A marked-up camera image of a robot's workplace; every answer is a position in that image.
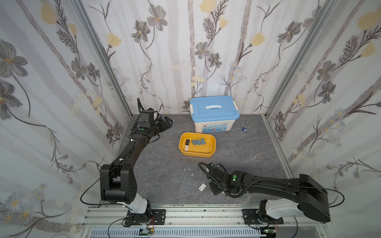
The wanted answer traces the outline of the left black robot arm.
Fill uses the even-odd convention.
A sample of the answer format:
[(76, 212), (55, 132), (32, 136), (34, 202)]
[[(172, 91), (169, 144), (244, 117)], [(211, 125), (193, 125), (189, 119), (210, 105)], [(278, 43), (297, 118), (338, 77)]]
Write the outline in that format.
[(154, 215), (151, 204), (138, 194), (138, 185), (134, 174), (135, 164), (144, 148), (160, 138), (160, 133), (170, 129), (173, 120), (163, 117), (153, 109), (145, 109), (140, 99), (137, 99), (138, 117), (136, 118), (130, 140), (123, 151), (110, 164), (103, 165), (99, 170), (100, 196), (104, 203), (88, 203), (83, 200), (86, 192), (81, 195), (80, 201), (90, 206), (106, 206), (109, 204), (121, 205), (127, 208), (128, 214), (122, 219), (125, 227), (131, 225), (152, 225)]

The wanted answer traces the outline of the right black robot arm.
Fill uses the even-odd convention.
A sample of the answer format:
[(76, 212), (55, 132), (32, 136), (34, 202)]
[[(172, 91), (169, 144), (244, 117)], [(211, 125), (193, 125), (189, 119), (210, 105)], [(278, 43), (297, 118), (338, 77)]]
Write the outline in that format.
[(331, 221), (330, 209), (336, 205), (329, 203), (329, 189), (321, 186), (312, 177), (300, 174), (297, 178), (270, 178), (243, 171), (228, 173), (223, 166), (212, 163), (198, 163), (209, 179), (214, 195), (224, 193), (230, 198), (240, 198), (247, 193), (276, 196), (276, 200), (264, 199), (260, 202), (255, 217), (260, 223), (270, 225), (283, 217), (304, 215), (322, 223)]

